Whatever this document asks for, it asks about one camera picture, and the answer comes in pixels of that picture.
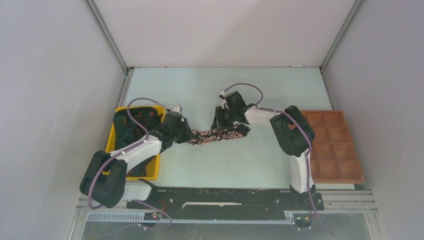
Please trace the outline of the pink rose floral tie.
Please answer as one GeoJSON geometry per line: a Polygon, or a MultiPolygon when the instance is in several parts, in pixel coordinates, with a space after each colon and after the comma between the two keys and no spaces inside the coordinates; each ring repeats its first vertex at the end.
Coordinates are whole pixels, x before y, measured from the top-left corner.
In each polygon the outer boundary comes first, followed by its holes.
{"type": "Polygon", "coordinates": [[[245,124],[237,123],[230,127],[215,127],[210,130],[198,131],[192,129],[192,138],[187,143],[190,145],[204,145],[226,140],[235,140],[246,137],[251,128],[245,124]]]}

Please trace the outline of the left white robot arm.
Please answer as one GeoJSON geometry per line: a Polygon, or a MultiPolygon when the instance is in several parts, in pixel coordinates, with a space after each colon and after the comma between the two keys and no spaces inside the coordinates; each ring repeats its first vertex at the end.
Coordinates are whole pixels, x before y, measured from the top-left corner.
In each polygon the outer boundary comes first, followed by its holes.
{"type": "Polygon", "coordinates": [[[146,138],[112,152],[95,152],[79,190],[107,208],[121,201],[132,200],[138,200],[145,208],[153,208],[158,202],[158,194],[152,191],[153,186],[145,180],[128,181],[127,173],[174,143],[186,143],[191,138],[187,119],[178,110],[169,110],[163,122],[151,130],[146,138]]]}

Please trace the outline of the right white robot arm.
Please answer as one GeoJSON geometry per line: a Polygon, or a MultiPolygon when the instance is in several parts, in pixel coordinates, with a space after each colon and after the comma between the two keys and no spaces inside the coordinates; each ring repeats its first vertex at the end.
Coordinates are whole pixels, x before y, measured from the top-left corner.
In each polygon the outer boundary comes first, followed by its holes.
{"type": "Polygon", "coordinates": [[[217,106],[213,127],[230,127],[235,122],[245,125],[263,125],[272,128],[278,145],[289,156],[291,170],[291,204],[304,209],[311,202],[307,192],[314,186],[311,173],[312,143],[315,132],[300,112],[291,105],[284,110],[247,105],[243,108],[217,106]]]}

